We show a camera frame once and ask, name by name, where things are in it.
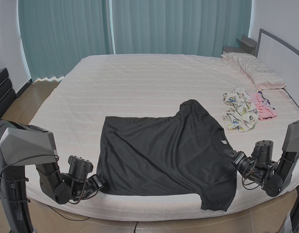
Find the wall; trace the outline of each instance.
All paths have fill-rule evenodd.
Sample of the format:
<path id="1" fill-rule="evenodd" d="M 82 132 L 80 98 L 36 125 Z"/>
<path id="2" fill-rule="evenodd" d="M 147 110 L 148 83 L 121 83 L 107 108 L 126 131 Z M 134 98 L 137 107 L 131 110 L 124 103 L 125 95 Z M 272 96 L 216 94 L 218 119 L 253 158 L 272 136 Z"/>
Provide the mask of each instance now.
<path id="1" fill-rule="evenodd" d="M 257 41 L 260 28 L 299 50 L 299 0 L 252 0 L 249 37 Z"/>
<path id="2" fill-rule="evenodd" d="M 0 69 L 7 68 L 15 92 L 30 80 L 18 20 L 18 0 L 0 0 Z"/>

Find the pink clothing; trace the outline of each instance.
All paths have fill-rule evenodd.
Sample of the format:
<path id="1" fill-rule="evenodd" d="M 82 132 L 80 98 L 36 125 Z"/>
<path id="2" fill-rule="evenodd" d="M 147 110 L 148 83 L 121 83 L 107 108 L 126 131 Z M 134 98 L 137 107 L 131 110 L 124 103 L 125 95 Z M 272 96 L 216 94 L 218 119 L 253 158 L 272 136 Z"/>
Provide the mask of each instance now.
<path id="1" fill-rule="evenodd" d="M 276 117 L 277 111 L 272 109 L 266 99 L 262 98 L 260 94 L 251 94 L 250 98 L 254 101 L 256 108 L 259 111 L 259 119 L 267 119 L 270 117 Z"/>

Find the pillow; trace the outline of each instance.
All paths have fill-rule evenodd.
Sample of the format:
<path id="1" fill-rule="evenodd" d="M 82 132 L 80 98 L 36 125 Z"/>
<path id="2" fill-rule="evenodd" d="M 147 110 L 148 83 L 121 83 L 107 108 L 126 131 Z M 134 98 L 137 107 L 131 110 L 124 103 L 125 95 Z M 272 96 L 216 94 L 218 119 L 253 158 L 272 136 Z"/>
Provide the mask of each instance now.
<path id="1" fill-rule="evenodd" d="M 284 80 L 258 58 L 248 53 L 229 52 L 222 58 L 234 63 L 252 80 L 258 91 L 286 88 Z"/>

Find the white bed sheet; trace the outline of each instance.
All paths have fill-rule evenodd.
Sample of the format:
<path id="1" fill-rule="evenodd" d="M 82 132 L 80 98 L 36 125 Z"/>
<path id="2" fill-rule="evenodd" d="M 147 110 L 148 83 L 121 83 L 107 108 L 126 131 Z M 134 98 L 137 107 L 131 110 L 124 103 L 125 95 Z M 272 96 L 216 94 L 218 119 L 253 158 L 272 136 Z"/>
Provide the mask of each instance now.
<path id="1" fill-rule="evenodd" d="M 105 116 L 167 117 L 179 105 L 196 99 L 223 126 L 237 151 L 247 155 L 256 141 L 274 141 L 273 160 L 281 156 L 287 125 L 299 119 L 299 110 L 281 89 L 265 90 L 278 117 L 259 121 L 253 130 L 228 131 L 221 111 L 223 93 L 235 86 L 256 92 L 250 79 L 226 60 L 215 57 L 170 54 L 88 56 L 61 81 L 42 104 L 31 124 L 54 133 L 61 172 L 67 172 L 69 155 L 89 159 L 95 166 Z M 85 216 L 123 221 L 158 221 L 202 218 L 238 212 L 271 199 L 260 188 L 248 191 L 238 173 L 236 196 L 227 212 L 201 210 L 197 194 L 173 196 L 116 196 L 99 192 L 78 205 L 58 205 L 39 187 L 35 166 L 26 167 L 28 197 Z M 299 184 L 299 161 L 283 193 Z"/>

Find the black t-shirt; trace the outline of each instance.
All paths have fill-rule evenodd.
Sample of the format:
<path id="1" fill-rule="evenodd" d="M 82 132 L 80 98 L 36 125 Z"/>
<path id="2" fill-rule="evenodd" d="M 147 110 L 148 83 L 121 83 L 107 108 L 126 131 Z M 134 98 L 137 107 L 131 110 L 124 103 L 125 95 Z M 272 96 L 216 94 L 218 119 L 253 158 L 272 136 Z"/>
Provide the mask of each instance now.
<path id="1" fill-rule="evenodd" d="M 224 129 L 196 101 L 174 117 L 106 117 L 97 175 L 114 195 L 199 194 L 201 208 L 227 211 L 237 171 Z"/>

